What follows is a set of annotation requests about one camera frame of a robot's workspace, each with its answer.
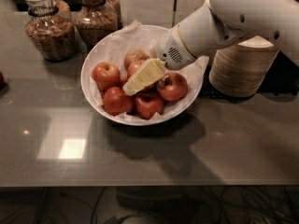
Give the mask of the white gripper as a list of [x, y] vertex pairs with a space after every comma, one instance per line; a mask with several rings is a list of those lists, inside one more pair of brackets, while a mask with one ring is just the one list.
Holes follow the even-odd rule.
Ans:
[[168, 70], [180, 70], [197, 60], [185, 44], [179, 25], [157, 40], [154, 52], [157, 58], [144, 61], [122, 87], [128, 95], [135, 95], [161, 79], [166, 67]]

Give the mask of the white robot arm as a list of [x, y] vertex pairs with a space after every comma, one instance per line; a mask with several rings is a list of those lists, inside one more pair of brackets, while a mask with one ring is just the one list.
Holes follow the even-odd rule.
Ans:
[[261, 36], [299, 65], [299, 3], [295, 0], [207, 0], [152, 47], [170, 70], [213, 49]]

